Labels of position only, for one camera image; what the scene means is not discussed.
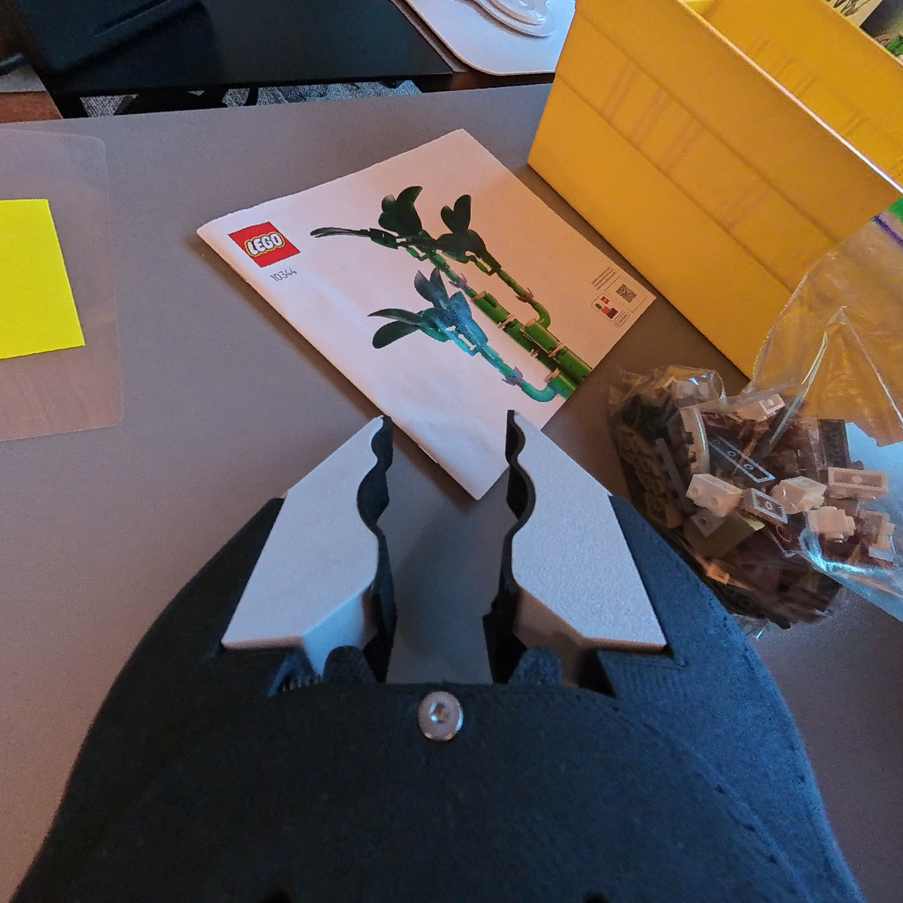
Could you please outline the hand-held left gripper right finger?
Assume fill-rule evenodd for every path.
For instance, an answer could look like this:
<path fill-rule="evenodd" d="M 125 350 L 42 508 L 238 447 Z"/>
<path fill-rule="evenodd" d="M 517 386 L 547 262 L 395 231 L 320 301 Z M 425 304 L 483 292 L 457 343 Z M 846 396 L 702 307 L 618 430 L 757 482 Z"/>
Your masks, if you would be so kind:
<path fill-rule="evenodd" d="M 610 492 L 519 412 L 507 413 L 505 455 L 515 524 L 483 619 L 494 682 L 513 678 L 525 649 L 552 649 L 575 684 L 595 649 L 665 649 Z"/>

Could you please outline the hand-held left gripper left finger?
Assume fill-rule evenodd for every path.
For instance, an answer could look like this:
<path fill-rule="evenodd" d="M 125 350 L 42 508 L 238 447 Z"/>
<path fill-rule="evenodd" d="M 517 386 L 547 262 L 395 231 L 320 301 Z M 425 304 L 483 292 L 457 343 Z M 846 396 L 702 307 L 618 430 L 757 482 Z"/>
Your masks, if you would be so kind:
<path fill-rule="evenodd" d="M 380 680 L 396 626 L 386 538 L 392 423 L 375 418 L 288 490 L 223 637 L 225 649 L 296 649 L 322 677 L 334 649 Z"/>

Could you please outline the clear zip bag green seal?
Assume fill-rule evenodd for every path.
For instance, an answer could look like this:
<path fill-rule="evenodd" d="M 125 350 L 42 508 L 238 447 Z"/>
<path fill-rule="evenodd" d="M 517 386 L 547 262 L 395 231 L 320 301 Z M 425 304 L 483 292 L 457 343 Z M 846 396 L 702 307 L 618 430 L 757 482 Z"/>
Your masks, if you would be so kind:
<path fill-rule="evenodd" d="M 902 449 L 901 314 L 899 201 L 804 277 L 739 395 L 800 388 L 817 415 L 849 420 L 878 446 Z"/>

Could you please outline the yellow plastic bin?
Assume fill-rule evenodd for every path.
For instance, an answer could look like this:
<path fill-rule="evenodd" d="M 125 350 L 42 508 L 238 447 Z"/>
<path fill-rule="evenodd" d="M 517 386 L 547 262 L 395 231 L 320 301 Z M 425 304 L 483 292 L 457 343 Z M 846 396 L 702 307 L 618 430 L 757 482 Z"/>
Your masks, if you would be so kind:
<path fill-rule="evenodd" d="M 751 376 L 824 253 L 901 194 L 683 2 L 577 2 L 530 166 Z"/>

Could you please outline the grey desk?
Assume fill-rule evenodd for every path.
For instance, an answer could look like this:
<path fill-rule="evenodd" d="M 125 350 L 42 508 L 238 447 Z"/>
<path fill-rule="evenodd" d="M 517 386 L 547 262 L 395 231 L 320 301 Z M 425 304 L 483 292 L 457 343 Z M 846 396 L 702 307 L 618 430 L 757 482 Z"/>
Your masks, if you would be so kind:
<path fill-rule="evenodd" d="M 610 378 L 683 363 L 746 379 L 526 165 L 550 87 L 198 110 L 5 128 L 106 146 L 124 418 L 2 443 L 2 901 L 53 818 L 98 706 L 146 629 L 270 498 L 378 409 L 196 236 L 238 209 L 467 130 L 657 296 L 545 432 L 625 495 Z M 480 617 L 512 522 L 395 433 L 386 532 L 399 605 L 390 679 L 485 682 Z M 869 901 L 901 901 L 901 623 L 847 600 L 757 647 L 806 741 Z"/>

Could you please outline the pile of mixed toy bricks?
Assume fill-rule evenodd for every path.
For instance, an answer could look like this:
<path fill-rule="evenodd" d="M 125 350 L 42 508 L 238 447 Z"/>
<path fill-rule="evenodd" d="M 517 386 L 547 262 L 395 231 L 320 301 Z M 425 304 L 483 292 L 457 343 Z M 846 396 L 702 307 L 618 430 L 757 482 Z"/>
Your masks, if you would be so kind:
<path fill-rule="evenodd" d="M 901 618 L 901 447 L 800 388 L 620 371 L 612 439 L 635 507 L 738 618 L 789 628 L 855 593 Z"/>

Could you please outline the toy instruction booklet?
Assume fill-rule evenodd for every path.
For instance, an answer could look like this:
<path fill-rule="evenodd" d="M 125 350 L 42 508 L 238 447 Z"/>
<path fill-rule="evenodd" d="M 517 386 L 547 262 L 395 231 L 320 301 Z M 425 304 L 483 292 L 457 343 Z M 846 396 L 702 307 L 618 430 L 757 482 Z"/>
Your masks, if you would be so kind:
<path fill-rule="evenodd" d="M 655 298 L 463 130 L 198 236 L 475 499 Z"/>

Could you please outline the yellow sticky note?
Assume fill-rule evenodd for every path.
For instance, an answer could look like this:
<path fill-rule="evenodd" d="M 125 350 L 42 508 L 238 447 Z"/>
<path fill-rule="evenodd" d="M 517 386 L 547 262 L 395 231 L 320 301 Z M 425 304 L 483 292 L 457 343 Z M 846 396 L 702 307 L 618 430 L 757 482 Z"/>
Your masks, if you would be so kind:
<path fill-rule="evenodd" d="M 1 201 L 1 358 L 85 345 L 48 200 Z"/>

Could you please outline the white folding stand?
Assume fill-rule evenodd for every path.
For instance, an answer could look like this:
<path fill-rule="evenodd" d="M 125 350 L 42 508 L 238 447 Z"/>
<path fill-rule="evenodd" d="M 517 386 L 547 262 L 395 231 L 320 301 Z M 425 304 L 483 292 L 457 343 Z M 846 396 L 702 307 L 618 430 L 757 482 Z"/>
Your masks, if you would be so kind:
<path fill-rule="evenodd" d="M 574 16 L 573 1 L 549 2 L 554 31 L 530 37 L 503 25 L 477 2 L 407 4 L 462 63 L 496 76 L 553 73 Z"/>

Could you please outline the black device with green lights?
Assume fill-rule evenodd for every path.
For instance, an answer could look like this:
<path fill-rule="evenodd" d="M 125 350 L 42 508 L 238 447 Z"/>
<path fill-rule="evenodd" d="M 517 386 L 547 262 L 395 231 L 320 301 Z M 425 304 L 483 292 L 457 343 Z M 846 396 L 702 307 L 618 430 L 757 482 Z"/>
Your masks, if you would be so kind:
<path fill-rule="evenodd" d="M 38 71 L 62 72 L 195 6 L 194 1 L 3 1 L 2 41 Z"/>

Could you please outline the black toy set box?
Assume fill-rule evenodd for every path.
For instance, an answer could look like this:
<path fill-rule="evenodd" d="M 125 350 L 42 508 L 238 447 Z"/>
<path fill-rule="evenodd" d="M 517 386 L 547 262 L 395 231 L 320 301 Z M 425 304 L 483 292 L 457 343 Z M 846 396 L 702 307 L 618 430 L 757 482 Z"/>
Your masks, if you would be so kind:
<path fill-rule="evenodd" d="M 902 56 L 902 1 L 829 1 L 896 58 Z"/>

